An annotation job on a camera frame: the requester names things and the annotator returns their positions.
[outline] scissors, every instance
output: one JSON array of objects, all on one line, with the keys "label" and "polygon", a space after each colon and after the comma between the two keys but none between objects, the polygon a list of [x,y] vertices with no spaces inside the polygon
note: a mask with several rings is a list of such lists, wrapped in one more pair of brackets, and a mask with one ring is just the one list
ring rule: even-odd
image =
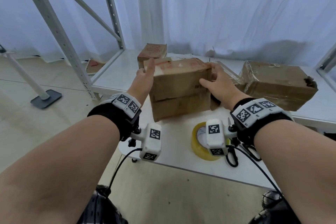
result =
[{"label": "scissors", "polygon": [[[229,126],[231,126],[231,120],[230,118],[228,117],[227,119],[227,122],[229,124]],[[238,147],[240,144],[242,145],[242,147],[244,148],[244,150],[247,152],[247,154],[253,158],[255,161],[259,162],[261,161],[261,158],[259,156],[256,156],[253,154],[253,152],[251,150],[253,150],[254,152],[257,152],[257,150],[255,149],[255,147],[253,145],[247,145],[245,143],[241,143],[238,139],[238,137],[234,137],[234,138],[231,138],[231,144]],[[229,154],[232,155],[233,159],[234,159],[234,163],[232,163],[230,160],[229,160]],[[225,156],[226,157],[226,160],[228,162],[228,164],[231,166],[231,167],[237,167],[238,166],[238,158],[237,158],[237,155],[236,155],[236,151],[234,148],[229,148],[228,149],[228,155]]]}]

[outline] black stand base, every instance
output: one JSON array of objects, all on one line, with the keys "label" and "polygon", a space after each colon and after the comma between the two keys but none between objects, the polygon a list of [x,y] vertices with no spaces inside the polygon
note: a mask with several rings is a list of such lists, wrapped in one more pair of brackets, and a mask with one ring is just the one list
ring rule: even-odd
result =
[{"label": "black stand base", "polygon": [[39,109],[44,109],[62,97],[61,93],[54,90],[47,90],[46,93],[48,93],[50,97],[46,100],[42,100],[40,96],[37,96],[36,98],[30,101],[33,104],[33,106]]}]

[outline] black scissors handle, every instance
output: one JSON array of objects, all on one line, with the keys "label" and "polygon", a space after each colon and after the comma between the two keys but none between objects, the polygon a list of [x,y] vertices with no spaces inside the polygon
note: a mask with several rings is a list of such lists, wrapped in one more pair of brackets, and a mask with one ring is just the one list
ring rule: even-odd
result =
[{"label": "black scissors handle", "polygon": [[[233,147],[229,147],[227,149],[228,151],[228,154],[225,156],[226,157],[226,161],[228,162],[228,164],[231,166],[231,167],[237,167],[238,166],[238,158],[237,158],[237,155],[236,155],[236,151]],[[234,164],[232,164],[229,160],[229,154],[232,154],[233,156],[233,159],[234,159]]]},{"label": "black scissors handle", "polygon": [[261,161],[261,158],[259,157],[257,157],[256,155],[254,155],[253,154],[253,152],[250,150],[250,149],[252,149],[252,150],[254,150],[255,152],[257,151],[256,149],[255,149],[255,147],[253,146],[253,145],[247,145],[247,144],[241,144],[243,147],[244,147],[244,149],[247,151],[247,153],[250,155],[250,157],[251,158],[253,158],[255,161],[257,161],[257,162],[259,162],[259,161]]}]

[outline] white table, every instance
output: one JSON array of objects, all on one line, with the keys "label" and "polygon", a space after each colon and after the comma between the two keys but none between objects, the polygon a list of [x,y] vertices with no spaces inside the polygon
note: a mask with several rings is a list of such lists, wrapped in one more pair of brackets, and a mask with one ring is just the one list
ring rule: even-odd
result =
[{"label": "white table", "polygon": [[[93,88],[102,94],[112,94],[115,91],[125,91],[131,85],[138,69],[137,55],[140,51],[125,50],[113,63],[108,63],[99,73],[94,81]],[[167,54],[168,57],[190,58],[193,55]],[[225,60],[218,58],[198,57],[204,62],[221,61],[234,72],[239,73],[243,61]],[[336,128],[336,93],[324,81],[324,79],[313,69],[302,68],[305,73],[317,82],[319,91],[297,112],[292,112],[295,120],[303,125],[320,128]],[[162,153],[155,163],[169,167],[179,168],[204,175],[219,177],[253,186],[272,188],[266,177],[254,164],[241,152],[236,151],[239,166],[234,168],[227,164],[225,158],[208,162],[198,158],[192,151],[191,132],[194,126],[211,118],[219,118],[227,125],[229,111],[220,107],[215,111],[205,111],[196,114],[184,115],[158,122],[162,125],[163,140]],[[145,127],[147,123],[153,122],[152,108],[149,98],[146,99],[140,115],[140,126]],[[128,147],[128,142],[120,142],[119,150],[122,154],[128,154],[133,148]],[[130,157],[139,158],[139,152],[134,152]],[[264,163],[258,163],[263,170],[271,177]]]}]

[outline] white pole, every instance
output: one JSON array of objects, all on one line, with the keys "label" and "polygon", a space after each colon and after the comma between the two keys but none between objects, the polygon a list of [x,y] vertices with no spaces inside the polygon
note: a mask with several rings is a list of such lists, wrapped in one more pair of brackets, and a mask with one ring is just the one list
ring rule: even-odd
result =
[{"label": "white pole", "polygon": [[38,85],[34,79],[27,74],[23,67],[10,55],[10,52],[5,53],[9,62],[15,70],[22,76],[22,78],[32,87],[32,89],[40,96],[42,100],[48,99],[50,96]]}]

